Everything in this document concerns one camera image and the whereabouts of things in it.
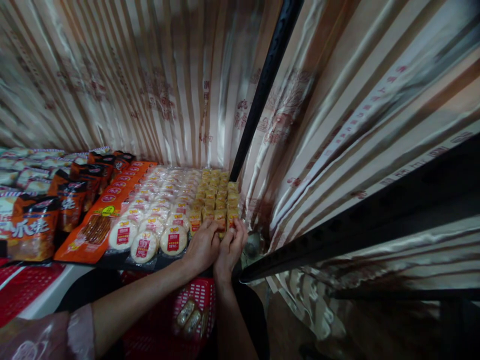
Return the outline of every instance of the red tray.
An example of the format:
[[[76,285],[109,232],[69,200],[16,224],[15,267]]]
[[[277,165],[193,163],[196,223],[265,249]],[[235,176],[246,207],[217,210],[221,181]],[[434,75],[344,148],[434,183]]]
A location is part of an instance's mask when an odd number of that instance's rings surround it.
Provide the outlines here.
[[[124,271],[122,281],[129,284],[143,276],[145,275]],[[180,335],[174,335],[173,324],[190,297],[202,312],[206,308],[210,312],[206,335],[200,338],[199,325],[193,338],[186,340]],[[198,277],[160,302],[123,336],[125,358],[195,359],[212,333],[215,315],[214,280]]]
[[[64,267],[53,263],[49,266],[0,268],[0,328],[43,293],[59,277]]]

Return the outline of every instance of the hand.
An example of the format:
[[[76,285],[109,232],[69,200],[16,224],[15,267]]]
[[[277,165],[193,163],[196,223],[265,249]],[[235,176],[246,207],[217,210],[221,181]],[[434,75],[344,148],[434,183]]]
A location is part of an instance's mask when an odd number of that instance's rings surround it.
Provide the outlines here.
[[[219,225],[210,219],[205,220],[190,241],[182,261],[197,276],[208,269],[219,255]]]
[[[225,233],[220,243],[218,258],[213,265],[213,277],[217,284],[231,284],[232,271],[242,255],[249,233],[243,221],[233,219],[232,227]]]

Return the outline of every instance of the black metal pole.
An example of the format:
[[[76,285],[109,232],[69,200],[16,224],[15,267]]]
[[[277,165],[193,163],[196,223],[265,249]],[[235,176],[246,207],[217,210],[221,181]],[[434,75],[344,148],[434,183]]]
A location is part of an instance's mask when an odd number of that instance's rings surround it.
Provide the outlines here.
[[[275,31],[271,38],[268,53],[266,55],[263,69],[261,70],[258,86],[251,103],[250,112],[246,120],[245,129],[241,136],[240,145],[236,152],[235,162],[230,173],[230,181],[237,181],[245,158],[250,149],[250,144],[257,129],[257,125],[264,110],[265,103],[269,97],[270,89],[275,80],[275,76],[284,57],[285,50],[290,40],[290,36],[299,17],[300,10],[304,0],[284,0],[280,15],[276,22]]]
[[[480,214],[480,134],[243,269],[247,283]]]

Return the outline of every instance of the red label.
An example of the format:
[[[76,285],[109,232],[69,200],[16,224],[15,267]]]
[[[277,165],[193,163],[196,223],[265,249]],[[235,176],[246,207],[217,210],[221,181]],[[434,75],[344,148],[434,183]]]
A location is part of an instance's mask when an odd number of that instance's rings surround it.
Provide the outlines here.
[[[149,251],[150,240],[140,239],[138,242],[138,247],[136,248],[136,257],[137,258],[146,258],[147,252]]]
[[[180,246],[180,234],[170,234],[168,235],[168,251],[177,251]]]
[[[129,234],[130,234],[130,228],[125,227],[125,228],[119,228],[118,232],[116,233],[116,244],[121,245],[121,244],[126,244],[129,242]]]

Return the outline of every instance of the shiny fabric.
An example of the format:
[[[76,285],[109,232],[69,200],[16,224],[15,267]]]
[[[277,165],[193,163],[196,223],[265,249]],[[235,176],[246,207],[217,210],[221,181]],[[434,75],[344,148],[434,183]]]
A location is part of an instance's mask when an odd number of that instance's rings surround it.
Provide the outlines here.
[[[5,0],[0,143],[230,170],[281,5]],[[480,132],[478,13],[475,0],[304,2],[239,178],[266,252]],[[463,268],[478,286],[476,225],[443,231],[453,248],[414,236],[270,283],[323,344],[351,340],[326,286],[441,288]]]

